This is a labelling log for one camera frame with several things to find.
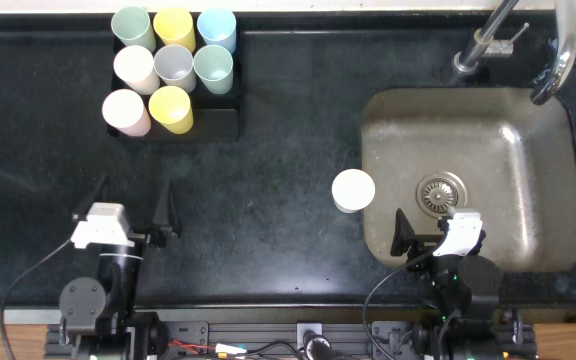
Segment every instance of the drain strainer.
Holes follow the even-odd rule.
[[[464,183],[446,171],[425,176],[417,186],[417,203],[432,217],[444,216],[453,207],[467,203]]]

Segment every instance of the faucet base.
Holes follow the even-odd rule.
[[[455,54],[455,57],[452,60],[452,65],[455,68],[455,70],[457,70],[458,72],[462,73],[462,74],[472,74],[477,70],[477,65],[479,65],[479,62],[476,62],[474,65],[472,66],[466,66],[463,65],[460,61],[459,61],[459,57],[461,56],[461,51]]]

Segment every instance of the stainless steel sink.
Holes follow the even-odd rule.
[[[437,233],[451,206],[482,214],[481,255],[509,271],[564,271],[576,263],[576,159],[568,114],[528,89],[394,89],[364,110],[363,169],[376,185],[364,235],[384,264],[395,211]]]

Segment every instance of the wooden floor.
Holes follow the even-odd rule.
[[[8,336],[17,360],[40,360],[43,357],[46,327],[42,325],[8,325]],[[576,324],[537,325],[537,342],[541,360],[576,360]],[[6,353],[0,338],[0,359]]]

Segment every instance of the black tray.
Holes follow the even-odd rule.
[[[165,44],[155,34],[157,39],[157,48],[153,55]],[[195,53],[205,42],[199,31],[195,27],[195,38],[197,47]],[[125,45],[115,37],[113,42],[113,53],[117,54]],[[241,65],[239,62],[239,31],[237,33],[237,50],[233,57],[233,82],[230,91],[223,95],[215,95],[208,91],[206,86],[197,76],[197,85],[195,89],[188,93],[190,97],[190,106],[194,123],[192,128],[184,134],[173,134],[163,125],[157,122],[152,115],[152,127],[144,136],[131,137],[119,131],[117,128],[107,124],[108,135],[124,140],[135,141],[169,141],[169,142],[229,142],[236,141],[239,138],[241,129],[240,120],[240,102],[241,102]],[[163,80],[159,79],[160,86],[166,86]],[[130,89],[114,72],[112,74],[111,92],[119,89]],[[141,95],[144,106],[148,108],[150,95]]]

